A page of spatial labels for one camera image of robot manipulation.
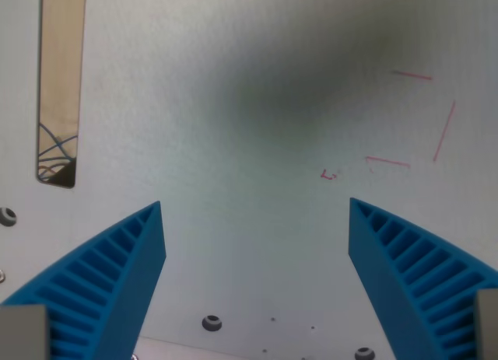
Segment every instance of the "white surface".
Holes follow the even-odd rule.
[[[349,198],[498,267],[497,3],[87,0],[65,190],[34,176],[38,0],[0,0],[0,205],[19,218],[0,228],[0,299],[160,199],[168,257],[142,335],[248,358],[365,346],[393,359],[347,256]]]
[[[139,338],[135,354],[139,360],[242,360],[219,352],[154,341],[144,337]]]

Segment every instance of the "blue wire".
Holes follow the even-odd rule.
[[[72,158],[66,158],[65,156],[55,156],[54,158],[43,158],[38,159],[38,162],[51,162],[52,160],[72,160]]]
[[[57,164],[53,164],[51,165],[50,167],[48,167],[50,170],[53,169],[53,168],[56,168],[56,167],[61,167],[61,166],[66,166],[67,163],[57,163]],[[38,175],[38,178],[43,180],[43,179],[47,179],[47,177],[44,177],[44,174],[47,173],[48,170],[45,170],[44,172],[42,172],[41,174]]]
[[[52,140],[54,140],[55,142],[55,145],[52,146],[51,148],[48,148],[47,150],[41,152],[40,154],[38,154],[38,156],[42,156],[43,154],[45,154],[46,152],[49,152],[51,151],[52,149],[55,149],[55,148],[60,148],[62,154],[64,154],[64,157],[66,157],[67,159],[72,159],[71,156],[64,150],[64,148],[62,147],[62,145],[64,145],[66,142],[68,141],[71,141],[73,138],[78,138],[78,135],[76,136],[72,136],[70,138],[66,138],[64,141],[61,141],[59,142],[56,137],[54,136],[54,134],[52,134],[52,132],[50,132],[48,130],[47,127],[45,127],[42,123],[40,123],[40,127],[42,127],[47,133],[48,135],[52,138]]]

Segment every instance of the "red pen marking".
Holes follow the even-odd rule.
[[[327,176],[325,176],[326,173],[327,173],[327,170],[324,170],[324,172],[321,174],[320,177],[323,177],[324,179],[327,179],[327,180],[333,180],[337,177],[337,175],[335,175],[335,174],[332,174],[332,177],[327,177]]]
[[[451,105],[450,114],[448,115],[448,119],[446,120],[446,124],[444,125],[444,128],[443,128],[443,134],[441,135],[441,139],[439,140],[439,144],[437,145],[436,154],[434,154],[433,162],[436,162],[437,156],[439,155],[439,151],[441,150],[441,145],[443,144],[444,135],[446,134],[446,130],[448,129],[450,119],[453,116],[455,105],[456,105],[456,101],[453,101],[453,104]]]
[[[384,162],[384,163],[390,163],[390,164],[397,164],[398,166],[404,166],[410,168],[410,165],[408,163],[404,162],[397,162],[395,160],[389,160],[389,159],[384,159],[384,158],[377,158],[376,156],[366,156],[365,160],[368,162],[369,160],[377,160],[379,162]]]
[[[393,73],[395,75],[409,76],[411,78],[417,78],[417,79],[423,79],[423,80],[432,80],[433,79],[432,76],[412,74],[411,72],[404,72],[404,71],[398,71],[398,70],[392,70],[391,73]]]

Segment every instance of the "blue ribbed pad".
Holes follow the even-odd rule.
[[[74,249],[2,304],[47,307],[52,360],[127,360],[165,258],[156,202]]]
[[[498,287],[498,272],[438,236],[354,198],[349,256],[397,360],[476,358],[475,294]]]

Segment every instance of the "wire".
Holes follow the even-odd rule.
[[[41,152],[40,154],[38,154],[38,156],[42,156],[43,154],[45,154],[46,152],[51,151],[52,149],[60,148],[62,154],[64,154],[64,157],[71,160],[72,157],[64,150],[64,148],[62,146],[66,142],[69,142],[69,141],[71,141],[74,138],[78,138],[78,135],[72,136],[70,138],[66,138],[65,140],[63,140],[63,141],[60,142],[59,140],[56,139],[56,137],[54,136],[54,134],[52,132],[50,132],[49,129],[47,127],[45,127],[42,123],[40,123],[40,127],[42,127],[48,133],[48,135],[52,138],[52,140],[54,140],[55,145],[52,146],[52,147],[50,147],[50,148],[48,148],[47,150],[44,150],[43,152]]]
[[[50,170],[50,171],[52,171],[54,174],[56,174],[56,172],[55,172],[55,171],[53,171],[53,169],[54,169],[54,168],[57,168],[57,167],[63,167],[63,166],[66,166],[66,165],[67,165],[67,163],[57,163],[57,164],[52,164],[51,166],[47,167],[47,168],[45,169],[45,171],[44,171],[44,172],[42,172],[41,174],[39,174],[39,175],[38,175],[38,178],[39,178],[39,179],[45,179],[46,177],[44,177],[44,174],[45,174],[45,173],[47,173],[49,170]]]
[[[72,160],[72,158],[66,158],[65,156],[55,156],[54,158],[43,158],[43,159],[38,159],[38,162],[51,162],[53,160]]]
[[[76,135],[76,136],[72,136],[72,137],[70,137],[70,138],[66,138],[65,140],[62,140],[62,141],[59,143],[59,145],[64,145],[66,142],[69,142],[69,141],[71,141],[71,140],[73,140],[73,139],[75,139],[75,138],[78,138],[78,135]],[[45,154],[45,153],[47,153],[47,152],[49,152],[49,151],[51,151],[52,149],[55,149],[55,148],[57,148],[57,147],[58,147],[58,145],[54,145],[54,146],[52,146],[52,147],[48,148],[47,150],[42,151],[40,154],[38,154],[38,156],[42,156],[43,154]]]
[[[50,167],[47,167],[47,166],[38,166],[38,170],[43,170],[45,169],[45,171],[50,171],[52,172],[53,174],[56,174],[57,172],[55,172],[52,168]]]

